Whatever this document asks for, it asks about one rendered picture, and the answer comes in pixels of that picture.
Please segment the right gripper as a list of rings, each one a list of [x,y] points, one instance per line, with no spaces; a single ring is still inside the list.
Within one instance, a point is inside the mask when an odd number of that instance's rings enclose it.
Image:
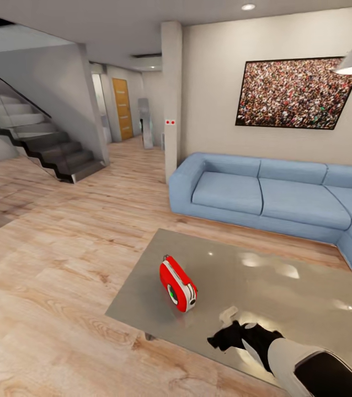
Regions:
[[[238,320],[234,320],[230,327],[220,330],[214,335],[214,337],[207,338],[207,341],[215,349],[219,347],[221,351],[225,351],[231,346],[238,348],[233,339],[233,332],[238,326],[240,326]]]

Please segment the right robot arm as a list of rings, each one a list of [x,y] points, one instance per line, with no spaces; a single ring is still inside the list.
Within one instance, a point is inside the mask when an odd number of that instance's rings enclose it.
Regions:
[[[231,320],[237,314],[238,309],[231,307],[220,315],[223,329],[207,338],[215,349],[246,349],[290,397],[352,397],[352,368],[342,358],[325,348],[298,344],[258,323],[240,326]]]

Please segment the radio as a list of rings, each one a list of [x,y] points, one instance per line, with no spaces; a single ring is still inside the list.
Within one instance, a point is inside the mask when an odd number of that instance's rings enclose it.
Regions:
[[[181,312],[187,312],[195,305],[197,289],[172,256],[166,256],[161,263],[159,276],[172,302]]]

